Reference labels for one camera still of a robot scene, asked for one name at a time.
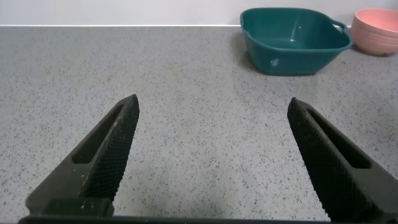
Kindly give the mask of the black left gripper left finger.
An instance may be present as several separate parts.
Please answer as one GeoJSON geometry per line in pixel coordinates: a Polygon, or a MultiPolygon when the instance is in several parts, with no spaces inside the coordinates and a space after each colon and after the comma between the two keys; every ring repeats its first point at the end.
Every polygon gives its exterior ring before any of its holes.
{"type": "Polygon", "coordinates": [[[57,200],[113,202],[126,169],[139,119],[136,95],[117,102],[25,201],[38,214],[57,200]]]}

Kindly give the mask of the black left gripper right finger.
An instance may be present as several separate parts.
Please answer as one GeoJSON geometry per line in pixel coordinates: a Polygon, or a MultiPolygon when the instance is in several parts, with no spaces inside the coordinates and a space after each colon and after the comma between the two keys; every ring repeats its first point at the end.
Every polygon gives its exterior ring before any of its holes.
{"type": "Polygon", "coordinates": [[[332,222],[397,223],[397,179],[311,105],[292,98],[290,128],[332,222]]]}

